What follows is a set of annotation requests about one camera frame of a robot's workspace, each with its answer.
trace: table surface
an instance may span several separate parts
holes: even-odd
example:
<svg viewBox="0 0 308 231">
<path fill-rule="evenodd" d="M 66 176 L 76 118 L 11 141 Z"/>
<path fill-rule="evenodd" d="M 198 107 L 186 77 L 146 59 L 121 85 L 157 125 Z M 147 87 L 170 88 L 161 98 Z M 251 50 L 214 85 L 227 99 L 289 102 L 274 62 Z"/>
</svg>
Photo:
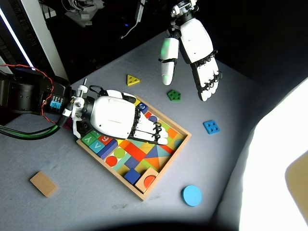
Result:
<svg viewBox="0 0 308 231">
<path fill-rule="evenodd" d="M 70 130 L 38 141 L 1 135 L 0 230 L 83 231 L 145 221 L 200 224 L 211 219 L 242 148 L 248 99 L 259 86 L 218 62 L 224 77 L 217 93 L 202 102 L 181 56 L 172 84 L 163 85 L 158 57 L 164 37 L 154 37 L 87 76 L 87 85 L 139 95 L 192 134 L 149 197 L 143 202 L 136 197 L 76 144 Z M 127 74 L 141 83 L 128 87 Z M 171 89 L 181 93 L 180 102 L 168 99 Z M 208 120 L 215 120 L 220 132 L 208 135 L 203 127 Z M 41 116 L 22 115 L 8 127 L 34 131 L 49 125 Z M 60 188 L 52 197 L 43 196 L 29 181 L 40 170 Z M 181 198 L 181 190 L 190 184 L 203 193 L 197 207 Z"/>
</svg>

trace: robotic hand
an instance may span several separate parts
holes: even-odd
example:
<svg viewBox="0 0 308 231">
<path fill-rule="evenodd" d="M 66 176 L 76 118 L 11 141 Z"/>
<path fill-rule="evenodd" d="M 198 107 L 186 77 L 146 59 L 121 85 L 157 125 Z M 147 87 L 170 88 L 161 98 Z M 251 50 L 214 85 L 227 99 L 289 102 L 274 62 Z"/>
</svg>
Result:
<svg viewBox="0 0 308 231">
<path fill-rule="evenodd" d="M 171 16 L 175 20 L 167 31 L 168 38 L 163 42 L 159 61 L 162 63 L 163 83 L 170 85 L 180 47 L 185 62 L 191 65 L 199 98 L 206 101 L 216 92 L 222 75 L 214 58 L 217 51 L 213 50 L 211 38 L 193 16 L 198 10 L 196 2 L 183 0 L 173 7 Z"/>
<path fill-rule="evenodd" d="M 72 115 L 74 135 L 81 137 L 77 122 L 84 120 L 97 132 L 108 137 L 167 144 L 168 133 L 160 123 L 148 120 L 135 108 L 135 96 L 91 85 L 90 90 L 97 93 L 98 99 L 89 96 L 84 99 L 83 94 L 88 92 L 86 81 L 78 87 L 77 97 L 73 97 L 73 110 L 65 109 L 63 112 L 66 116 Z"/>
</svg>

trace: yellow triangle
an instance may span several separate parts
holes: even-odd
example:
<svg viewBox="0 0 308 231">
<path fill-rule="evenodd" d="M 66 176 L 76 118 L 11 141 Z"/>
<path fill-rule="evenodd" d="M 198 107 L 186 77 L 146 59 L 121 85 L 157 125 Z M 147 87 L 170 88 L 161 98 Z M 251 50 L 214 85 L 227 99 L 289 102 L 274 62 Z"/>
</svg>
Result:
<svg viewBox="0 0 308 231">
<path fill-rule="evenodd" d="M 136 83 L 140 83 L 140 79 L 131 76 L 131 75 L 127 75 L 127 86 L 131 86 L 134 85 Z"/>
</svg>

